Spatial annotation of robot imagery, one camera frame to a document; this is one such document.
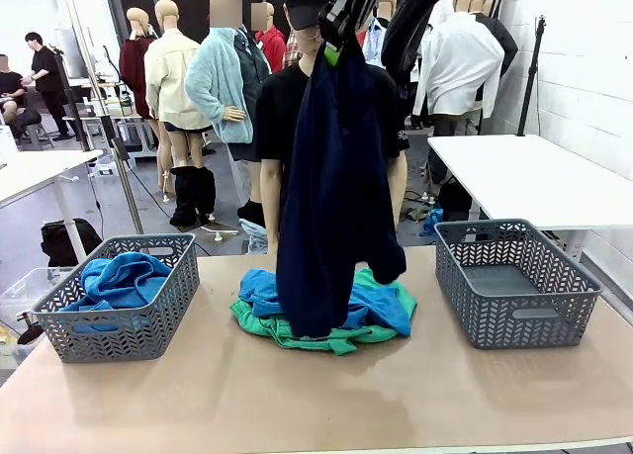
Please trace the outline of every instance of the plaid shirt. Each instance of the plaid shirt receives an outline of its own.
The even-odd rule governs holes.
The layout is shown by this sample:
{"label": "plaid shirt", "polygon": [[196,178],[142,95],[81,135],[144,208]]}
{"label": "plaid shirt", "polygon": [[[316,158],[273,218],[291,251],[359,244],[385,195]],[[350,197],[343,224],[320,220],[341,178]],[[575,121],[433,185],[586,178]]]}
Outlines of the plaid shirt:
{"label": "plaid shirt", "polygon": [[295,63],[299,58],[301,58],[301,52],[299,51],[299,44],[297,43],[297,37],[295,36],[295,31],[290,30],[290,35],[288,36],[288,41],[286,42],[286,53],[284,54],[284,60],[282,62],[282,68],[286,68],[287,66]]}

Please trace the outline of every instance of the beige jacket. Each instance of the beige jacket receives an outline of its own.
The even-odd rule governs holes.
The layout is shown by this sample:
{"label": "beige jacket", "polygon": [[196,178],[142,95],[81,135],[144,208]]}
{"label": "beige jacket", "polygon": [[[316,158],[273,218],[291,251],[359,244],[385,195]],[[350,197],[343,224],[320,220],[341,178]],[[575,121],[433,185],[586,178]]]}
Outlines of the beige jacket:
{"label": "beige jacket", "polygon": [[185,92],[187,68],[199,47],[178,29],[168,29],[160,39],[151,43],[145,54],[149,112],[158,120],[182,130],[211,126],[211,121],[196,109]]}

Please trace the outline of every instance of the green cloth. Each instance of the green cloth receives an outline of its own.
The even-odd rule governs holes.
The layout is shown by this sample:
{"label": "green cloth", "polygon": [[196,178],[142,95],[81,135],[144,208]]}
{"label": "green cloth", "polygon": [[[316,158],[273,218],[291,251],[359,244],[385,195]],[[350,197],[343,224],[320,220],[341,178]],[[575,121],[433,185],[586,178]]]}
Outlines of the green cloth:
{"label": "green cloth", "polygon": [[[363,285],[369,288],[381,287],[375,280],[371,269],[365,268],[354,275],[354,284]],[[412,318],[417,301],[408,293],[405,287],[398,283],[392,283],[389,287],[398,290],[398,299]],[[252,307],[245,301],[238,300],[230,307],[230,311],[237,319],[239,326],[247,332],[264,337],[272,337],[275,342],[284,348],[301,348],[304,350],[331,350],[336,355],[356,351],[355,342],[377,343],[391,340],[398,333],[391,329],[379,325],[368,325],[365,327],[348,330],[333,328],[328,338],[310,339],[295,338],[290,330],[288,321],[281,316],[271,316],[270,318],[256,318],[252,314]]]}

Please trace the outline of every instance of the empty basket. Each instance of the empty basket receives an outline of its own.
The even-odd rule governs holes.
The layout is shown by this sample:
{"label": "empty basket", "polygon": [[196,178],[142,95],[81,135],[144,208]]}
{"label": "empty basket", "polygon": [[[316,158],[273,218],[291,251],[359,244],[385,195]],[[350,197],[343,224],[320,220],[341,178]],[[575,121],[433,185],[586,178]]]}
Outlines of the empty basket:
{"label": "empty basket", "polygon": [[477,348],[578,345],[600,283],[525,221],[438,224],[437,280]]}
{"label": "empty basket", "polygon": [[[190,233],[157,234],[115,237],[101,243],[33,308],[59,358],[63,362],[115,362],[160,357],[200,284],[194,239]],[[172,269],[151,304],[140,309],[59,312],[85,296],[81,273],[89,261],[112,259],[128,251],[146,252]],[[107,331],[85,329],[95,326]]]}

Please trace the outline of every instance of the dark red coat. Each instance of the dark red coat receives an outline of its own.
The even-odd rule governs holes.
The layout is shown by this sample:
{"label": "dark red coat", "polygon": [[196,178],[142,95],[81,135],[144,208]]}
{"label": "dark red coat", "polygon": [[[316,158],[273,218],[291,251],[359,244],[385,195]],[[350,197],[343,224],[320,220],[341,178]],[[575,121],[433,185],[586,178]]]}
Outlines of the dark red coat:
{"label": "dark red coat", "polygon": [[284,54],[286,53],[286,38],[275,26],[268,32],[258,32],[255,40],[264,44],[263,52],[270,64],[270,71],[278,72],[283,68]]}
{"label": "dark red coat", "polygon": [[126,41],[121,47],[119,68],[121,80],[135,94],[136,112],[146,120],[151,118],[145,101],[145,62],[144,57],[152,39],[141,37],[135,41]]}

